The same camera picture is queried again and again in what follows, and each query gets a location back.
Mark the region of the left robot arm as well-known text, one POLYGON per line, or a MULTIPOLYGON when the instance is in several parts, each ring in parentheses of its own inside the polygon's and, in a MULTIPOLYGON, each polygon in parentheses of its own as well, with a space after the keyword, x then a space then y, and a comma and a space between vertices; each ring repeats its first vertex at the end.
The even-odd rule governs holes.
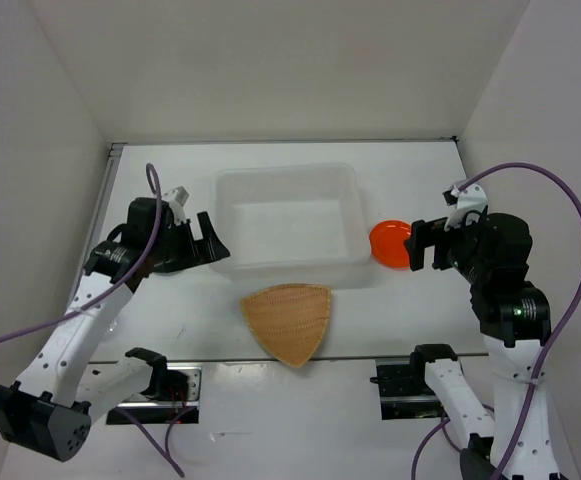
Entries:
POLYGON ((0 385, 4 440, 66 462, 82 448, 91 426, 129 397, 183 400, 188 377, 169 369, 160 353, 133 347, 106 373, 88 364, 143 279, 229 257, 205 212, 197 215, 201 236, 194 237, 186 200, 182 187, 163 200, 133 200, 126 221, 91 251, 66 320, 11 385, 0 385))

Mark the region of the woven triangular basket tray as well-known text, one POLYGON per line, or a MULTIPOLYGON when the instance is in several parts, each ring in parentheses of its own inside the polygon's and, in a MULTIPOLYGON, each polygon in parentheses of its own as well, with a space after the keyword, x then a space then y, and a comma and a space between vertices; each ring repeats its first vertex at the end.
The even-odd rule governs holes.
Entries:
POLYGON ((317 351, 328 329, 331 289, 291 283, 266 288, 240 300, 257 343, 274 359, 301 368, 317 351))

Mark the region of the clear plastic bin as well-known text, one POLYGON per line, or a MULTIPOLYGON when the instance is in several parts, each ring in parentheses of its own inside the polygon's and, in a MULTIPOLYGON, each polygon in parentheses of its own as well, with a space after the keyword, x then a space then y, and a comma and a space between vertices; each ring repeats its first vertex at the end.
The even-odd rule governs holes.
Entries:
POLYGON ((230 252, 211 268, 232 281, 339 285, 371 256, 356 172, 343 163, 221 171, 211 220, 230 252))

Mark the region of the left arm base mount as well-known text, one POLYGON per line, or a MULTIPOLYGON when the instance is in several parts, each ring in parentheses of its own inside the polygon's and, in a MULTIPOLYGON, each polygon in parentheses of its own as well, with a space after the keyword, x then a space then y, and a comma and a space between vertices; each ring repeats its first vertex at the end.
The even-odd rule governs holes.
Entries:
POLYGON ((143 425, 197 424, 201 397, 202 364, 172 362, 168 364, 166 386, 152 398, 134 394, 106 416, 107 425, 129 425, 120 410, 143 425))

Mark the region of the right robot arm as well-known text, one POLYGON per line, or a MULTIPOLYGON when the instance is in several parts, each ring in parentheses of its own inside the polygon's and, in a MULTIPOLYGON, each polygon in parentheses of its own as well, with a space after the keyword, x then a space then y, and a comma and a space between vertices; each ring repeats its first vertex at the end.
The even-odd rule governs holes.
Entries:
POLYGON ((433 392, 455 429, 465 479, 560 479, 552 450, 545 374, 533 370, 552 333, 550 307, 527 281, 533 240, 518 217, 469 212, 454 227, 419 220, 405 242, 412 270, 434 250, 434 268, 456 269, 470 285, 493 373, 494 406, 487 410, 446 344, 424 344, 411 354, 408 381, 433 392))

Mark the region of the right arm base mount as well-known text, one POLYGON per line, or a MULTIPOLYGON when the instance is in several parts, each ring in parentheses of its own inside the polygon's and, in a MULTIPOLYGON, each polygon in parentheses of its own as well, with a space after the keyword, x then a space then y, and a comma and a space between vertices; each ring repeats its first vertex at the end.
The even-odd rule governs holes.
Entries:
POLYGON ((381 418, 387 420, 440 418, 443 408, 436 395, 415 375, 406 358, 375 360, 369 381, 378 389, 381 418))

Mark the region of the orange plastic plate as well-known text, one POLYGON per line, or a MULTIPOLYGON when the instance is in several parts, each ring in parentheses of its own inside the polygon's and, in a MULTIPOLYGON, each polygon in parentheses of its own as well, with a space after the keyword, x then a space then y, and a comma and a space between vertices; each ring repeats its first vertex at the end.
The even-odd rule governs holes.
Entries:
POLYGON ((399 220, 385 220, 375 225, 369 234, 372 256, 384 267, 409 269, 409 254, 405 242, 411 226, 399 220))

